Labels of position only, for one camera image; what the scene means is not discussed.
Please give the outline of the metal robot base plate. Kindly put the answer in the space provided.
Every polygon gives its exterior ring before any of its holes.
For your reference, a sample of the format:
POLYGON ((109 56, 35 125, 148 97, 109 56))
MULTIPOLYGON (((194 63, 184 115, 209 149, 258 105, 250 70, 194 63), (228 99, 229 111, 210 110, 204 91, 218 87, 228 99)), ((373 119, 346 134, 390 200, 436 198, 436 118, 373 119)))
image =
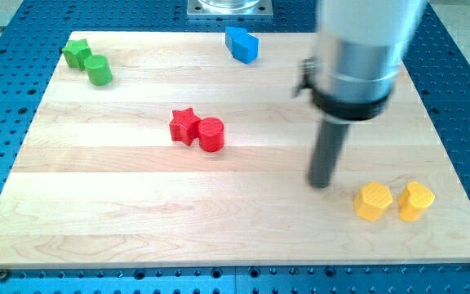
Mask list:
POLYGON ((196 18, 217 16, 272 16, 271 0, 188 0, 187 15, 196 18))

